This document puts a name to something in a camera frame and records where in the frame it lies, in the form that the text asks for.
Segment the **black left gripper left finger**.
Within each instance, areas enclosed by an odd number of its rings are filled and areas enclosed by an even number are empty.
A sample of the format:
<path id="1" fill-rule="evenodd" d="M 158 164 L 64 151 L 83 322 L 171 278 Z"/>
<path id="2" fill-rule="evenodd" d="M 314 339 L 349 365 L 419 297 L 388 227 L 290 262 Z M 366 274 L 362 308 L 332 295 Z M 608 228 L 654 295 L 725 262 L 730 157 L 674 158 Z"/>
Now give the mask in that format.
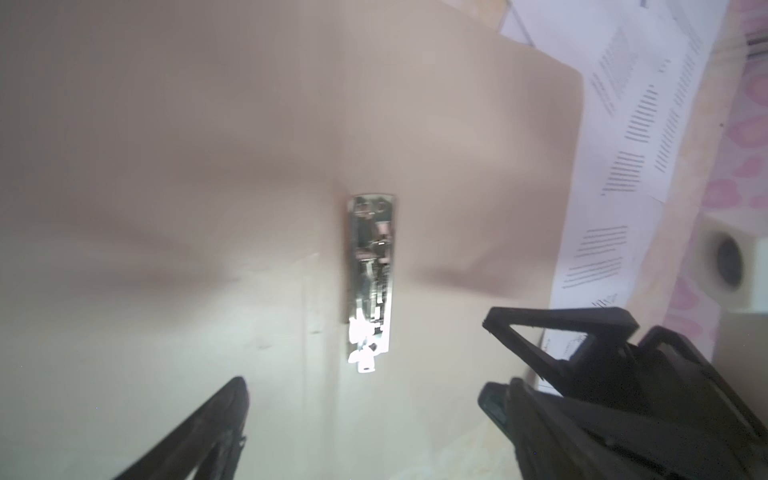
<path id="1" fill-rule="evenodd" d="M 249 392 L 243 377 L 229 380 L 120 479 L 232 479 L 245 447 Z"/>

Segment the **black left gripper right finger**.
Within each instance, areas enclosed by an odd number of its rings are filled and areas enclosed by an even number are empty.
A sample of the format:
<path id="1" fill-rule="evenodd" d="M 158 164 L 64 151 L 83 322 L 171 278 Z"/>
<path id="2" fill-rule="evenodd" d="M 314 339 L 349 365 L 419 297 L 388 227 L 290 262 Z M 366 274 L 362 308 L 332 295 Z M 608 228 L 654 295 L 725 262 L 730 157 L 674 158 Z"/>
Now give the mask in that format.
<path id="1" fill-rule="evenodd" d="M 678 423 L 489 382 L 480 409 L 511 441 L 525 479 L 747 479 L 725 443 Z"/>

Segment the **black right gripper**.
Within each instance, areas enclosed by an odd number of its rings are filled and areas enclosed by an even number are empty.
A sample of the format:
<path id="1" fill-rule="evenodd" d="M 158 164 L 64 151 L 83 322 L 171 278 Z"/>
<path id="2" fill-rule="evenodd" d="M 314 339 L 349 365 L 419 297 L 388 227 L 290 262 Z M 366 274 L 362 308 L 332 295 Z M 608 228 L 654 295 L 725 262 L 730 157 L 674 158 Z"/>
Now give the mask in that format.
<path id="1" fill-rule="evenodd" d="M 767 454 L 767 428 L 687 337 L 618 307 L 493 307 L 482 326 L 563 396 L 686 425 L 734 454 Z"/>

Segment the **beige cardboard folder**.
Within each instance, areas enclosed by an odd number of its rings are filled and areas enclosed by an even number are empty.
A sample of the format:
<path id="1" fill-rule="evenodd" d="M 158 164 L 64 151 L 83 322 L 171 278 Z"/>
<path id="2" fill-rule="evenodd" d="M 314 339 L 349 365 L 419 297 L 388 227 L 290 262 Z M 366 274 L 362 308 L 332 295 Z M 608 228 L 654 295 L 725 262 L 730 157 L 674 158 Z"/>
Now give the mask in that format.
<path id="1" fill-rule="evenodd" d="M 478 408 L 548 305 L 574 69 L 439 1 L 1 5 L 1 475 L 109 479 L 228 380 L 241 479 L 516 479 Z M 347 203 L 395 197 L 348 362 Z"/>

